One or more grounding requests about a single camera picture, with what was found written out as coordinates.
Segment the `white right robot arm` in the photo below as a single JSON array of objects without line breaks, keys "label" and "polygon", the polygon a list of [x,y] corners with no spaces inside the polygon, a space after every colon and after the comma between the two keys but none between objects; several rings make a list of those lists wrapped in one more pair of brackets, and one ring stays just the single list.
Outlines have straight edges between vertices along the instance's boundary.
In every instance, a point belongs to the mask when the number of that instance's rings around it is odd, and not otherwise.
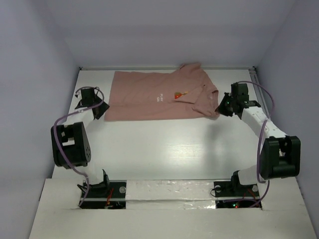
[{"label": "white right robot arm", "polygon": [[261,105],[249,98],[246,81],[231,85],[218,108],[223,116],[233,115],[247,124],[258,137],[256,165],[235,171],[229,183],[234,195],[243,194],[248,186],[271,179],[296,177],[300,173],[301,141],[280,130],[264,113]]}]

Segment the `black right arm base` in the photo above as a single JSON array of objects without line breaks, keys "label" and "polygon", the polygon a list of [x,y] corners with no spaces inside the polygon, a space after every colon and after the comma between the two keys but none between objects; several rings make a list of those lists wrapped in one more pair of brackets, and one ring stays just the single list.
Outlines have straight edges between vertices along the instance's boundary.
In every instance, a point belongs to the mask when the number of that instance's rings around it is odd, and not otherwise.
[{"label": "black right arm base", "polygon": [[215,181],[210,195],[217,209],[261,208],[257,185],[235,186],[231,181]]}]

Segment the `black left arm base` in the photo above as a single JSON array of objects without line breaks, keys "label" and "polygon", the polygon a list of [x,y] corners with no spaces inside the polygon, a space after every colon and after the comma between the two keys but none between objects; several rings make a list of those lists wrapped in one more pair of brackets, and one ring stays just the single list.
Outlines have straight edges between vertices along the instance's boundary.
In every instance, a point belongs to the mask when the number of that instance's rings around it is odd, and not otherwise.
[{"label": "black left arm base", "polygon": [[109,186],[101,182],[90,186],[89,193],[80,205],[81,209],[125,209],[126,181],[110,181]]}]

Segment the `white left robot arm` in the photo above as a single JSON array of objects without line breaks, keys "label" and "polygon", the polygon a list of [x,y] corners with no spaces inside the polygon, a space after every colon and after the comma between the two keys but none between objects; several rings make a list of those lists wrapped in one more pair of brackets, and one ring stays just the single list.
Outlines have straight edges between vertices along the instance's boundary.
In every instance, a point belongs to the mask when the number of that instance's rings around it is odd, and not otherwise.
[{"label": "white left robot arm", "polygon": [[93,173],[89,170],[92,151],[86,127],[99,120],[109,109],[103,92],[99,87],[81,87],[75,91],[79,99],[73,112],[59,117],[51,127],[51,142],[54,164],[73,170],[84,177],[79,188],[86,190]]}]

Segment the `pink printed t-shirt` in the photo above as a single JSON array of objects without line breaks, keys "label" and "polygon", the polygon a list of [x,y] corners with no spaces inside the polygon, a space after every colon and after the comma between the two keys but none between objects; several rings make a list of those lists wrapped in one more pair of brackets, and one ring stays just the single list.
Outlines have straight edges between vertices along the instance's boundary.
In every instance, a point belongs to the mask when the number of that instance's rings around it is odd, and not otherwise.
[{"label": "pink printed t-shirt", "polygon": [[219,117],[219,90],[201,64],[172,73],[114,73],[106,121],[179,120]]}]

